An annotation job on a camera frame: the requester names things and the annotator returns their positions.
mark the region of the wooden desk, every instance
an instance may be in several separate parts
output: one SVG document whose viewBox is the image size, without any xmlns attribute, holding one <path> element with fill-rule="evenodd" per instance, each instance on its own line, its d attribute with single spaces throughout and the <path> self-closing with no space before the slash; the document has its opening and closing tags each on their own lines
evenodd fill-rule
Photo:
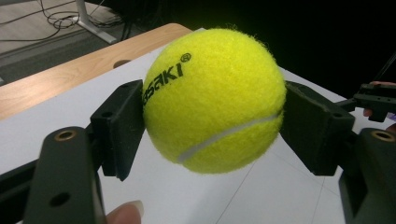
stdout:
<svg viewBox="0 0 396 224">
<path fill-rule="evenodd" d="M 0 120 L 38 105 L 111 69 L 120 60 L 133 60 L 190 33 L 170 23 L 68 63 L 0 87 Z"/>
</svg>

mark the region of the tennis ball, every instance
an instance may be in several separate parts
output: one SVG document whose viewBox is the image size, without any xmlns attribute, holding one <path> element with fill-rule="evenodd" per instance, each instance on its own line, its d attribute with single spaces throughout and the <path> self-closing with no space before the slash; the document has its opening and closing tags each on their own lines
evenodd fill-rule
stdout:
<svg viewBox="0 0 396 224">
<path fill-rule="evenodd" d="M 142 94 L 148 135 L 159 152 L 196 173 L 220 174 L 255 161 L 272 145 L 286 87 L 262 43 L 220 28 L 164 48 Z"/>
</svg>

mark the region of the tennis ball felt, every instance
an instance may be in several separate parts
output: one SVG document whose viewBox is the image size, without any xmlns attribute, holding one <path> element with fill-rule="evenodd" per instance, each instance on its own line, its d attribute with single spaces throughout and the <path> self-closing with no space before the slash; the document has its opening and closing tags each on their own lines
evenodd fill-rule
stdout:
<svg viewBox="0 0 396 224">
<path fill-rule="evenodd" d="M 144 120 L 169 161 L 220 174 L 255 161 L 277 137 L 286 88 L 266 47 L 229 29 L 169 44 L 143 84 Z"/>
</svg>

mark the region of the fingernail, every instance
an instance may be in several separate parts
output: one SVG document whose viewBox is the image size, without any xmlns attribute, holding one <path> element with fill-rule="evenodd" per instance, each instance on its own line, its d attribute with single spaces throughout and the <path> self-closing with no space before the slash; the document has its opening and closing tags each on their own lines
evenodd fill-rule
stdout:
<svg viewBox="0 0 396 224">
<path fill-rule="evenodd" d="M 145 208 L 143 206 L 142 201 L 133 201 L 133 202 L 129 202 L 128 204 L 134 205 L 139 211 L 141 217 L 145 214 Z"/>
</svg>

